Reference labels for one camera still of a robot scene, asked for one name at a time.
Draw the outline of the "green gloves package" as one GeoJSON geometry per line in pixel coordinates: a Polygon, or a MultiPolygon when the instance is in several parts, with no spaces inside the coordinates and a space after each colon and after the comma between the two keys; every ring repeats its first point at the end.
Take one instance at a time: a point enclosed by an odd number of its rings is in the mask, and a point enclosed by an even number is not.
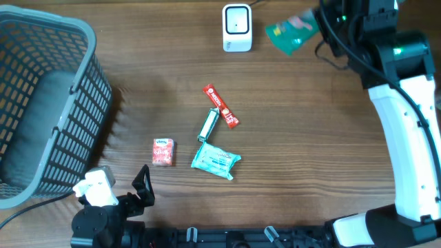
{"type": "Polygon", "coordinates": [[[284,21],[266,26],[265,31],[276,48],[291,56],[319,31],[319,27],[313,10],[308,9],[284,21]]]}

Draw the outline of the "teal wet wipes pack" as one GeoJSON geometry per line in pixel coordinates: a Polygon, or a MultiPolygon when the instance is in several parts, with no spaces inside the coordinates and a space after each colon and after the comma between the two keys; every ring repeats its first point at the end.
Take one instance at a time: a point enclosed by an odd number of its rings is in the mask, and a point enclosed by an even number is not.
{"type": "Polygon", "coordinates": [[[234,177],[230,171],[237,161],[241,160],[241,156],[214,147],[204,142],[197,151],[191,168],[201,169],[216,176],[233,180],[234,177]]]}

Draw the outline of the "green white small box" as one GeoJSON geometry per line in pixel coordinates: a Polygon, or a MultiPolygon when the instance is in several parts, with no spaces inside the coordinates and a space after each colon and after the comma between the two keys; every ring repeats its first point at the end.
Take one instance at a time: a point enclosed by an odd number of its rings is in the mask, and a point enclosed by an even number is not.
{"type": "Polygon", "coordinates": [[[208,115],[205,119],[205,122],[204,122],[204,124],[198,134],[198,137],[197,137],[198,141],[203,143],[209,138],[209,135],[211,134],[212,130],[214,129],[214,127],[218,121],[219,116],[220,116],[220,111],[217,107],[209,110],[208,115]]]}

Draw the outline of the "red Nescafe stick sachet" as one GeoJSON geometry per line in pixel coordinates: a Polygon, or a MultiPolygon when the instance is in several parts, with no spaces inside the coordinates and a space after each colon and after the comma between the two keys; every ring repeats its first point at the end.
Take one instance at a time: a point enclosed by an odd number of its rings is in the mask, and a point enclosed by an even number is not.
{"type": "Polygon", "coordinates": [[[234,113],[230,110],[219,93],[216,91],[212,84],[209,84],[203,88],[203,92],[209,97],[212,103],[220,110],[220,115],[224,118],[227,126],[232,129],[240,124],[240,121],[236,118],[234,113]]]}

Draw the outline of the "green lid plastic jar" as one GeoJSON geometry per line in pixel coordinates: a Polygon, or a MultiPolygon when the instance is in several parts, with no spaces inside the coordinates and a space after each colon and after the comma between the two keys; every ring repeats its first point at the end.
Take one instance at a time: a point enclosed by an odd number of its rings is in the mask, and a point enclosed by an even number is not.
{"type": "Polygon", "coordinates": [[[440,96],[437,96],[436,100],[435,100],[435,105],[436,107],[441,110],[441,98],[440,96]]]}

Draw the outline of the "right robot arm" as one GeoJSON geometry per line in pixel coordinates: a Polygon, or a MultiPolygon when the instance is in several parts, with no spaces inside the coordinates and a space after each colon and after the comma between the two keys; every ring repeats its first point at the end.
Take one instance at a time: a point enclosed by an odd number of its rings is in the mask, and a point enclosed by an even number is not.
{"type": "Polygon", "coordinates": [[[397,1],[321,1],[315,17],[334,56],[360,76],[384,130],[395,201],[330,220],[328,247],[412,247],[440,237],[440,131],[427,37],[397,29],[397,1]]]}

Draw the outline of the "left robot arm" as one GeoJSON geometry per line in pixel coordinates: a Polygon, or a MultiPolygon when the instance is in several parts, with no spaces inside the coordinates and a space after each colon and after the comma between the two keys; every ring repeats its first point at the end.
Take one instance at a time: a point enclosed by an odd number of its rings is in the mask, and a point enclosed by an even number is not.
{"type": "Polygon", "coordinates": [[[74,187],[84,208],[72,219],[72,247],[142,247],[145,224],[129,221],[154,205],[150,170],[144,165],[132,181],[136,193],[115,196],[108,166],[91,169],[74,187]]]}

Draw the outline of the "grey plastic mesh basket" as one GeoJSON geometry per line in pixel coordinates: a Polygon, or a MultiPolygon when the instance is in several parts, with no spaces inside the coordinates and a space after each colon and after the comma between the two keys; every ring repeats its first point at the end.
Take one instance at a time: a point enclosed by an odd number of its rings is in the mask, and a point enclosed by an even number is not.
{"type": "Polygon", "coordinates": [[[1,7],[1,208],[69,193],[112,104],[84,21],[1,7]]]}

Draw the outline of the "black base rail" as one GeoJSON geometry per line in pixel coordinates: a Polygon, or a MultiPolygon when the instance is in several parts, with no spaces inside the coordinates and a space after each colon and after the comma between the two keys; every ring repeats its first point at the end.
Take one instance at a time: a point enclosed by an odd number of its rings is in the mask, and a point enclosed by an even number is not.
{"type": "Polygon", "coordinates": [[[321,248],[331,242],[321,226],[257,229],[148,228],[141,247],[146,248],[321,248]]]}

